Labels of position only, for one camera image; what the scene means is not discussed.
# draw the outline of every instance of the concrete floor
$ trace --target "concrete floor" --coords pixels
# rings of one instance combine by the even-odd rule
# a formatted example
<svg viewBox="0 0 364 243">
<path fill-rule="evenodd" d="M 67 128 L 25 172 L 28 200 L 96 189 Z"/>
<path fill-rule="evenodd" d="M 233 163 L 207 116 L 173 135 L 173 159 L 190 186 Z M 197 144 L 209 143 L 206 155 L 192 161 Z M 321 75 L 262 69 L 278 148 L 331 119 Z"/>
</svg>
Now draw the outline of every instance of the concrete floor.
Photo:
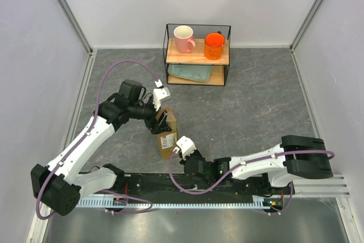
<svg viewBox="0 0 364 243">
<path fill-rule="evenodd" d="M 86 91 L 79 132 L 95 108 L 97 89 L 107 68 L 118 60 L 140 59 L 166 83 L 160 49 L 99 50 Z M 102 99 L 117 92 L 125 79 L 152 91 L 151 75 L 137 64 L 122 64 L 109 75 Z M 225 87 L 170 85 L 179 136 L 186 135 L 207 158 L 248 155 L 272 147 L 284 135 L 314 137 L 296 69 L 288 48 L 232 48 Z M 167 172 L 156 136 L 142 121 L 123 125 L 94 153 L 83 170 L 112 163 L 124 171 Z M 174 171 L 182 171 L 175 162 Z"/>
</svg>

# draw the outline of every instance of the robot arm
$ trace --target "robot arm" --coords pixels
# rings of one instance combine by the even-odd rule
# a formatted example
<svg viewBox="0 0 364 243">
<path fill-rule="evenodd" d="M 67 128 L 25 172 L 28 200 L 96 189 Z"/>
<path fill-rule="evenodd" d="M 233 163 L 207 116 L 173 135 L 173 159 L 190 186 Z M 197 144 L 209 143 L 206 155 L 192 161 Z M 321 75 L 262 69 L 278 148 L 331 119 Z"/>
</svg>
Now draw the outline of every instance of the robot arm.
<svg viewBox="0 0 364 243">
<path fill-rule="evenodd" d="M 170 97 L 169 90 L 167 88 L 154 89 L 152 96 L 147 103 L 144 103 L 140 99 L 143 89 L 142 98 L 146 89 L 140 83 L 132 80 L 124 81 L 118 93 L 112 94 L 99 105 L 96 123 L 90 132 L 87 133 L 94 117 L 59 156 L 45 167 L 37 164 L 31 171 L 34 196 L 38 196 L 44 180 L 58 165 L 59 168 L 49 181 L 41 201 L 60 215 L 67 215 L 80 198 L 103 189 L 109 189 L 118 183 L 118 177 L 123 177 L 124 172 L 111 164 L 106 164 L 96 172 L 79 174 L 86 161 L 121 125 L 133 118 L 144 120 L 146 127 L 152 134 L 171 131 L 167 124 L 168 113 L 160 111 L 161 102 Z M 62 162 L 63 156 L 85 134 L 86 138 Z"/>
<path fill-rule="evenodd" d="M 191 139 L 183 136 L 177 141 L 174 152 L 184 166 L 184 173 L 191 178 L 216 182 L 236 165 L 226 180 L 241 182 L 247 193 L 274 195 L 287 190 L 287 185 L 297 178 L 326 179 L 333 177 L 326 154 L 307 153 L 281 155 L 289 151 L 326 150 L 322 139 L 288 135 L 282 143 L 248 156 L 232 156 L 208 162 L 196 149 Z"/>
</svg>

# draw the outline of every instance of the green tray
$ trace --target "green tray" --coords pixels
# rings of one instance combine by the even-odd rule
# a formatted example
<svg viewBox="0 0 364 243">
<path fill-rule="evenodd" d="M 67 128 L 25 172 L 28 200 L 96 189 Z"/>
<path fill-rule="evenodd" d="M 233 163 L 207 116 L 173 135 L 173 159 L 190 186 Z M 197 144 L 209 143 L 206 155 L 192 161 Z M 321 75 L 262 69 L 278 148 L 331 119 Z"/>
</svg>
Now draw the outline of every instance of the green tray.
<svg viewBox="0 0 364 243">
<path fill-rule="evenodd" d="M 172 76 L 193 81 L 206 82 L 210 78 L 212 65 L 169 65 Z"/>
</svg>

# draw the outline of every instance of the cable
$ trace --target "cable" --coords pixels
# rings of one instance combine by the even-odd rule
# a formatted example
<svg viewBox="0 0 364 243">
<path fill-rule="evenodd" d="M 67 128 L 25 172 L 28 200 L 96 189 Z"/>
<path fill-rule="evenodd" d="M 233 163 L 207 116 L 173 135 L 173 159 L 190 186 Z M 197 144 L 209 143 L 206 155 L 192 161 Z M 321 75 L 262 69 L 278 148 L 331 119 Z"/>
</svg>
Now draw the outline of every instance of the cable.
<svg viewBox="0 0 364 243">
<path fill-rule="evenodd" d="M 96 167 L 97 169 L 99 169 L 99 170 L 100 170 L 100 167 L 98 167 L 97 165 L 95 165 L 95 166 L 91 167 L 91 169 L 89 170 L 89 173 L 90 173 L 90 172 L 91 172 L 91 170 L 92 170 L 92 169 L 94 169 L 95 167 Z"/>
<path fill-rule="evenodd" d="M 280 199 L 278 200 L 278 202 L 280 202 L 281 200 L 283 200 L 284 198 L 284 190 L 280 191 Z"/>
<path fill-rule="evenodd" d="M 145 87 L 142 87 L 143 89 L 143 94 L 141 95 L 140 99 L 139 100 L 143 100 L 143 97 L 146 95 L 147 93 L 147 89 Z"/>
<path fill-rule="evenodd" d="M 168 171 L 169 171 L 169 177 L 171 178 L 173 184 L 179 189 L 181 190 L 182 192 L 185 192 L 185 193 L 189 193 L 190 195 L 203 195 L 204 193 L 208 193 L 209 191 L 211 191 L 212 189 L 214 189 L 216 186 L 218 186 L 220 184 L 220 182 L 223 181 L 224 178 L 226 178 L 231 172 L 233 172 L 235 169 L 239 168 L 240 167 L 240 164 L 238 165 L 235 165 L 233 168 L 231 168 L 228 172 L 226 172 L 225 174 L 223 174 L 221 176 L 221 178 L 219 178 L 214 184 L 212 184 L 209 188 L 207 188 L 206 190 L 203 190 L 203 191 L 198 191 L 198 192 L 195 192 L 195 191 L 189 191 L 185 188 L 183 188 L 181 185 L 179 185 L 177 183 L 177 181 L 175 180 L 175 178 L 173 177 L 173 174 L 172 174 L 172 169 L 171 169 L 171 165 L 172 165 L 172 159 L 176 156 L 176 154 L 172 153 L 171 157 L 169 158 L 169 165 L 168 165 Z"/>
<path fill-rule="evenodd" d="M 271 159 L 271 158 L 276 158 L 276 157 L 279 157 L 279 156 L 284 156 L 284 155 L 295 155 L 295 154 L 329 154 L 330 157 L 329 159 L 332 159 L 335 157 L 335 153 L 332 152 L 332 151 L 326 151 L 326 150 L 297 150 L 297 151 L 288 151 L 288 152 L 280 152 L 280 153 L 276 153 L 276 154 L 272 154 L 272 155 L 269 155 L 269 156 L 262 156 L 260 158 L 256 158 L 256 159 L 250 159 L 250 160 L 247 160 L 245 161 L 245 164 L 237 164 L 235 165 L 233 168 L 231 168 L 228 172 L 226 172 L 225 174 L 223 174 L 223 176 L 221 178 L 219 178 L 214 184 L 212 184 L 212 186 L 210 186 L 209 188 L 207 188 L 206 190 L 203 190 L 203 191 L 198 191 L 198 192 L 195 192 L 195 191 L 189 191 L 185 188 L 183 188 L 181 185 L 179 185 L 177 183 L 177 181 L 175 180 L 175 178 L 173 177 L 173 174 L 172 174 L 172 159 L 176 156 L 176 154 L 172 153 L 172 155 L 170 156 L 169 158 L 169 165 L 168 165 L 168 171 L 169 171 L 169 177 L 171 178 L 173 184 L 179 189 L 181 190 L 182 192 L 185 192 L 185 193 L 188 193 L 190 195 L 203 195 L 204 193 L 207 193 L 209 191 L 211 191 L 212 189 L 214 189 L 216 186 L 219 185 L 220 182 L 222 182 L 230 173 L 232 173 L 235 169 L 243 166 L 243 165 L 246 165 L 246 164 L 249 164 L 249 163 L 254 163 L 254 162 L 260 162 L 261 160 L 265 160 L 265 159 Z M 293 184 L 292 182 L 290 182 L 290 186 L 291 186 L 291 195 L 293 195 Z"/>
<path fill-rule="evenodd" d="M 248 194 L 248 195 L 252 195 L 252 196 L 260 196 L 260 197 L 264 197 L 264 198 L 269 198 L 269 197 L 272 197 L 273 196 L 273 194 L 272 195 L 257 195 L 256 193 L 249 193 L 249 192 L 247 192 L 247 191 L 245 191 L 245 193 L 246 194 Z"/>
<path fill-rule="evenodd" d="M 124 195 L 127 195 L 127 183 L 125 184 L 124 188 L 125 188 L 125 193 L 124 193 Z M 126 204 L 127 204 L 127 203 L 128 203 L 128 201 L 129 201 L 129 199 L 127 199 L 126 197 L 123 197 L 123 200 L 126 202 Z M 114 213 L 115 213 L 115 212 L 121 212 L 121 211 L 122 211 L 122 210 L 124 210 L 125 208 L 119 208 L 119 209 L 108 209 L 108 208 L 105 208 L 105 209 L 110 210 L 110 211 L 114 211 Z"/>
<path fill-rule="evenodd" d="M 64 161 L 71 155 L 71 153 L 84 141 L 84 139 L 87 137 L 87 134 L 89 134 L 91 132 L 91 130 L 94 127 L 94 125 L 96 123 L 96 120 L 97 120 L 98 106 L 100 104 L 100 97 L 101 97 L 101 89 L 102 89 L 102 86 L 104 84 L 104 81 L 105 81 L 107 75 L 110 73 L 111 70 L 113 70 L 114 67 L 116 67 L 117 65 L 123 64 L 123 63 L 136 63 L 136 64 L 139 64 L 139 65 L 143 66 L 146 70 L 148 70 L 150 74 L 152 74 L 155 81 L 159 81 L 159 78 L 154 73 L 154 71 L 152 71 L 147 65 L 145 65 L 140 60 L 131 60 L 131 59 L 122 60 L 122 61 L 116 62 L 115 64 L 113 64 L 111 67 L 109 67 L 107 69 L 107 71 L 105 72 L 104 76 L 101 79 L 101 82 L 100 82 L 100 85 L 99 85 L 99 88 L 98 88 L 98 93 L 97 93 L 97 98 L 96 98 L 96 108 L 95 108 L 93 120 L 92 120 L 92 123 L 91 123 L 89 129 L 85 132 L 84 135 L 82 135 L 82 137 L 75 143 L 75 145 L 73 145 L 71 147 L 71 149 L 69 149 L 68 152 L 61 158 L 60 162 L 51 171 L 51 173 L 49 173 L 49 175 L 47 176 L 47 178 L 45 179 L 45 181 L 43 182 L 43 184 L 42 184 L 42 186 L 41 186 L 41 188 L 39 190 L 38 196 L 36 198 L 36 203 L 35 203 L 35 213 L 36 213 L 36 215 L 37 215 L 37 217 L 39 219 L 46 220 L 46 219 L 49 219 L 51 216 L 53 216 L 55 214 L 55 211 L 51 212 L 48 216 L 42 216 L 40 214 L 40 200 L 42 199 L 44 190 L 45 190 L 46 186 L 48 185 L 49 181 L 51 180 L 52 176 L 55 174 L 55 172 L 60 167 L 60 165 L 62 165 L 64 163 Z"/>
<path fill-rule="evenodd" d="M 283 207 L 282 210 L 280 210 L 279 212 L 268 213 L 268 215 L 280 215 L 282 212 L 284 212 L 288 208 L 288 206 L 290 205 L 290 203 L 292 201 L 292 196 L 293 196 L 293 182 L 289 183 L 289 187 L 291 188 L 291 192 L 289 193 L 289 199 L 288 199 L 287 205 L 285 207 Z"/>
<path fill-rule="evenodd" d="M 147 94 L 145 94 L 145 95 L 144 95 L 144 97 L 143 97 L 141 100 L 142 100 L 142 101 L 144 101 L 144 100 L 145 100 L 145 98 L 146 98 L 149 94 L 150 94 L 150 96 L 153 96 L 153 93 L 148 92 Z"/>
<path fill-rule="evenodd" d="M 282 199 L 280 199 L 279 201 L 278 201 L 278 203 L 279 202 L 281 202 L 282 201 L 282 203 L 283 203 L 283 205 L 282 205 L 282 209 L 284 208 L 284 198 L 283 198 L 283 196 L 282 196 Z M 273 209 L 273 210 L 276 210 L 277 212 L 280 212 L 282 209 L 276 209 L 276 208 L 274 208 L 274 206 L 272 206 L 272 204 L 270 204 L 270 207 Z"/>
<path fill-rule="evenodd" d="M 108 209 L 105 210 L 105 212 L 111 213 L 112 215 L 134 215 L 136 213 L 145 213 L 145 212 L 148 212 L 149 210 L 151 210 L 152 207 L 153 207 L 153 203 L 151 201 L 149 201 L 149 200 L 146 200 L 146 199 L 140 199 L 138 197 L 123 195 L 122 193 L 117 193 L 117 192 L 114 192 L 114 191 L 111 191 L 111 190 L 108 190 L 108 189 L 104 189 L 102 191 L 106 192 L 106 193 L 111 193 L 113 195 L 118 195 L 118 196 L 121 196 L 121 197 L 124 197 L 124 198 L 127 198 L 127 199 L 133 199 L 133 200 L 136 200 L 136 201 L 141 201 L 141 202 L 145 202 L 145 203 L 149 204 L 148 208 L 141 209 L 141 210 L 138 210 L 138 211 L 131 211 L 131 212 L 124 212 L 124 211 L 116 212 L 116 211 L 108 210 Z"/>
</svg>

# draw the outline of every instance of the shelf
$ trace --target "shelf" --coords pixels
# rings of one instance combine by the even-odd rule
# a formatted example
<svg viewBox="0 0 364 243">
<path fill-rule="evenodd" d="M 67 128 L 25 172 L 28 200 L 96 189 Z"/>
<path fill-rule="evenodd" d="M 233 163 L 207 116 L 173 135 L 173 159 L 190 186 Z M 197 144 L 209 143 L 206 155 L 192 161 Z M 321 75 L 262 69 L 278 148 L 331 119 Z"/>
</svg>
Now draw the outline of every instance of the shelf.
<svg viewBox="0 0 364 243">
<path fill-rule="evenodd" d="M 180 53 L 177 50 L 175 40 L 168 41 L 167 64 L 195 64 L 195 65 L 229 65 L 229 41 L 224 45 L 224 52 L 218 60 L 210 60 L 205 57 L 205 40 L 194 39 L 196 48 L 190 53 Z"/>
<path fill-rule="evenodd" d="M 206 82 L 193 81 L 179 78 L 176 76 L 168 76 L 168 84 L 183 84 L 183 85 L 224 85 L 224 67 L 215 65 L 212 67 L 210 78 Z"/>
</svg>

